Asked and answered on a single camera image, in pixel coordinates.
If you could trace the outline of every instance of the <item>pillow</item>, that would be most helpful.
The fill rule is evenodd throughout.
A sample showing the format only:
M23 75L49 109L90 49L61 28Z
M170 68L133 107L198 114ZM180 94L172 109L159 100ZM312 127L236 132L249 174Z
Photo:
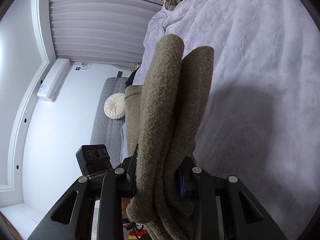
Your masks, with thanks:
M116 93L108 97L104 103L104 112L111 119L120 119L125 115L124 93Z

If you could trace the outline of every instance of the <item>gray curtain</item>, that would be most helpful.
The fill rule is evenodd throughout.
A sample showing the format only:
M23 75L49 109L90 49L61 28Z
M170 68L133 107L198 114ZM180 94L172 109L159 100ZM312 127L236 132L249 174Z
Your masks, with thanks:
M50 0L56 56L124 67L140 63L159 0Z

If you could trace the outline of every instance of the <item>gray bed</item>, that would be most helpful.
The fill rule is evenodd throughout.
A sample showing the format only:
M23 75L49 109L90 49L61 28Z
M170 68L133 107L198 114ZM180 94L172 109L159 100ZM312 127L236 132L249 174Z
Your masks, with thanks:
M124 117L113 120L106 116L103 110L106 99L115 93L124 93L128 78L108 78L103 86L94 119L90 144L105 144L113 167L120 163L121 127Z

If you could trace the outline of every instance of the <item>folded towel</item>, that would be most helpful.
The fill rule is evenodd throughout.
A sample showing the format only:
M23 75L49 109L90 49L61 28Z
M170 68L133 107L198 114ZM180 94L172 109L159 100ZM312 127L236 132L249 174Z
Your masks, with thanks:
M127 214L145 224L153 240L191 239L193 200L179 197L174 174L195 148L211 86L213 49L197 48L181 60L183 49L175 35L157 43L142 93L137 94L140 107L132 104L136 110L127 111L126 117L140 111L136 138L128 136L127 123L128 146L129 140L139 138L137 191Z
M125 89L124 107L129 156L133 155L139 139L141 92L142 85L129 86Z
M183 0L164 0L164 7L169 11L173 11L181 1Z

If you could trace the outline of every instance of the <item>bed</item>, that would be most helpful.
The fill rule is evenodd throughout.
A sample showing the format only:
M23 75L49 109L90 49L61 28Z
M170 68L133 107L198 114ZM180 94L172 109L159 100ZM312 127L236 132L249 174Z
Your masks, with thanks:
M94 119L90 144L105 144L113 167L120 163L121 153L121 128L125 117L110 119L104 113L104 103L107 98L115 93L124 93L125 82L128 78L108 78L103 86L96 116Z
M211 92L194 156L212 175L239 177L289 240L320 200L320 33L299 0L184 0L149 22L143 84L154 46L180 36L184 55L215 49Z

